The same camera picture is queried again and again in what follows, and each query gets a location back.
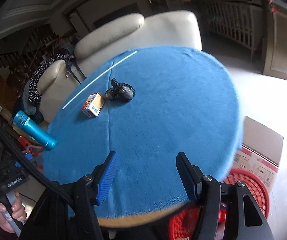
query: red plastic basket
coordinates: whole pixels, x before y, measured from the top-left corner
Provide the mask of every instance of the red plastic basket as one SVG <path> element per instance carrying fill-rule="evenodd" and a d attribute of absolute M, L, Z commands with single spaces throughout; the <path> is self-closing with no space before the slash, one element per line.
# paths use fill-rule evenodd
<path fill-rule="evenodd" d="M 266 218 L 269 216 L 269 194 L 263 182 L 255 174 L 232 169 L 227 178 L 223 181 L 227 184 L 235 184 L 238 180 L 246 183 L 251 194 L 254 196 L 259 207 Z M 169 239 L 170 240 L 189 240 L 198 220 L 200 207 L 188 207 L 176 214 L 169 220 Z M 225 221 L 226 211 L 221 210 L 219 222 Z"/>

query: black plastic bag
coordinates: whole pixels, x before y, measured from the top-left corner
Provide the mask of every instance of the black plastic bag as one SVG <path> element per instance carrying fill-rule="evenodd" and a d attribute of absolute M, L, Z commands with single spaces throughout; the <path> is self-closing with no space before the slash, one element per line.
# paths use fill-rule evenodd
<path fill-rule="evenodd" d="M 131 85 L 125 83 L 118 83 L 115 78 L 111 79 L 110 88 L 106 91 L 106 98 L 108 100 L 114 101 L 130 101 L 135 96 L 135 91 Z"/>

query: blue fuzzy fabric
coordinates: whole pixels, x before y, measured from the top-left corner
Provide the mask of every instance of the blue fuzzy fabric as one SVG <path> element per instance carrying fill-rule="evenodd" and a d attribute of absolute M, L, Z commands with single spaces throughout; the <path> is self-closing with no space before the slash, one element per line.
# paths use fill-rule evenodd
<path fill-rule="evenodd" d="M 98 68 L 64 104 L 133 51 Z M 98 117 L 88 118 L 81 111 L 85 100 L 94 92 L 104 95 L 112 78 L 134 88 L 133 100 L 106 100 Z M 242 116 L 220 62 L 192 48 L 162 46 L 137 49 L 60 109 L 48 132 L 57 145 L 43 155 L 44 172 L 61 184 L 91 173 L 110 151 L 119 155 L 109 196 L 96 207 L 99 218 L 117 218 L 188 201 L 175 164 L 179 152 L 204 174 L 224 179 L 241 146 Z"/>

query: sticker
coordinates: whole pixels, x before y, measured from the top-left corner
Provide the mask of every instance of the sticker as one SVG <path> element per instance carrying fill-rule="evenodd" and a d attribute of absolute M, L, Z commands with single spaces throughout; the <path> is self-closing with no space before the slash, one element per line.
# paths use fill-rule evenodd
<path fill-rule="evenodd" d="M 30 117 L 27 118 L 26 122 L 24 123 L 24 126 L 28 124 L 29 120 L 30 120 Z"/>
<path fill-rule="evenodd" d="M 5 218 L 7 219 L 7 221 L 12 221 L 12 218 L 8 212 L 5 212 L 4 214 L 5 214 Z"/>
<path fill-rule="evenodd" d="M 95 113 L 98 113 L 98 109 L 95 108 L 94 106 L 92 106 L 92 110 L 93 110 Z"/>

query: black cable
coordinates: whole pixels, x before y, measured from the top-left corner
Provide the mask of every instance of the black cable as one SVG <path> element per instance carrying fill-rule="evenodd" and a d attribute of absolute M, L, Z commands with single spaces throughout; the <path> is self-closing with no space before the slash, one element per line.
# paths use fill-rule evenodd
<path fill-rule="evenodd" d="M 26 195 L 21 194 L 20 192 L 19 192 L 19 194 L 20 194 L 20 195 L 22 195 L 23 197 L 28 198 L 28 199 L 30 199 L 30 200 L 32 200 L 32 201 L 34 201 L 35 203 L 37 203 L 37 201 L 35 201 L 34 199 L 32 199 L 32 198 L 30 198 L 30 197 L 27 197 Z"/>
<path fill-rule="evenodd" d="M 0 141 L 9 150 L 9 152 L 16 157 L 18 162 L 24 167 L 28 173 L 33 176 L 40 184 L 58 194 L 68 205 L 73 205 L 71 197 L 64 192 L 60 187 L 54 186 L 44 175 L 42 175 L 21 153 L 21 150 L 10 138 L 10 135 L 0 127 Z"/>

